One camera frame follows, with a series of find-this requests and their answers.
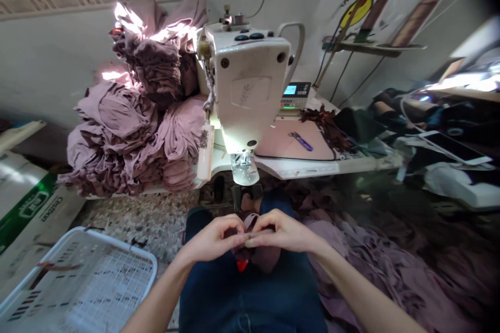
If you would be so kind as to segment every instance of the denim pants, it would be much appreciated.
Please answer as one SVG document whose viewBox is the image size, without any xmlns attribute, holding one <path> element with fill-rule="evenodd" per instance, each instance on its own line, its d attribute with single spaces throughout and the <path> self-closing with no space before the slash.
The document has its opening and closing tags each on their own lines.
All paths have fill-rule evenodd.
<svg viewBox="0 0 500 333">
<path fill-rule="evenodd" d="M 294 217 L 281 189 L 265 193 L 263 215 L 278 208 Z M 203 207 L 187 217 L 186 242 L 212 221 Z M 191 269 L 180 300 L 179 332 L 326 332 L 316 281 L 305 253 L 281 250 L 270 274 L 249 264 L 238 271 L 231 251 Z"/>
</svg>

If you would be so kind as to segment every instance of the red object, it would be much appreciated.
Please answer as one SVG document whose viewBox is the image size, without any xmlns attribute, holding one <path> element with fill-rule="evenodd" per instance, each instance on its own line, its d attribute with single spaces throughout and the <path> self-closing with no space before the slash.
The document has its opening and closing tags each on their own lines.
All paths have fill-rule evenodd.
<svg viewBox="0 0 500 333">
<path fill-rule="evenodd" d="M 240 271 L 240 273 L 243 273 L 243 271 L 245 270 L 246 266 L 248 265 L 248 260 L 237 261 L 236 265 L 238 266 L 238 271 Z"/>
</svg>

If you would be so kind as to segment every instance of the white plastic basket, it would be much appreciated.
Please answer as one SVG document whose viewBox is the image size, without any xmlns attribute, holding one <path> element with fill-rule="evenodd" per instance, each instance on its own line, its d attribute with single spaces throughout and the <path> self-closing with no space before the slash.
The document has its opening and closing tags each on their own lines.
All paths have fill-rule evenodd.
<svg viewBox="0 0 500 333">
<path fill-rule="evenodd" d="M 156 258 L 124 242 L 77 227 L 41 260 L 65 271 L 34 268 L 0 304 L 0 330 L 119 332 L 151 289 Z"/>
</svg>

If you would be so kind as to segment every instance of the yellow circle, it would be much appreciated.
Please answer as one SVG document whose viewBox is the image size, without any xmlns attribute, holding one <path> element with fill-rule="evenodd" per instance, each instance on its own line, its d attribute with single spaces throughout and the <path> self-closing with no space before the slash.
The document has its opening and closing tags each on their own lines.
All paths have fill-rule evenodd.
<svg viewBox="0 0 500 333">
<path fill-rule="evenodd" d="M 342 19 L 340 21 L 340 27 L 343 29 L 345 25 L 347 24 L 347 21 L 349 20 L 349 17 L 351 16 L 352 11 L 354 10 L 356 3 L 354 2 L 344 13 L 342 16 Z M 357 24 L 359 21 L 361 21 L 366 14 L 371 9 L 371 6 L 373 5 L 373 0 L 366 0 L 363 5 L 361 5 L 358 10 L 356 11 L 356 14 L 354 15 L 353 21 L 351 22 L 351 26 Z"/>
</svg>

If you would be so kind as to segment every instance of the pink cutting mat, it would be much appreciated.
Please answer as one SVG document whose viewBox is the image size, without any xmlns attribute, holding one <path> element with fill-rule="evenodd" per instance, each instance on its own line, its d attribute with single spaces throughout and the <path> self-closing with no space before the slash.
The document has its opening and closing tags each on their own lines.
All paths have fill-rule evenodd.
<svg viewBox="0 0 500 333">
<path fill-rule="evenodd" d="M 275 121 L 255 150 L 255 154 L 265 157 L 279 157 L 305 160 L 334 160 L 333 151 L 324 141 L 318 127 L 313 121 Z M 297 132 L 312 147 L 308 151 L 294 137 L 288 136 Z"/>
</svg>

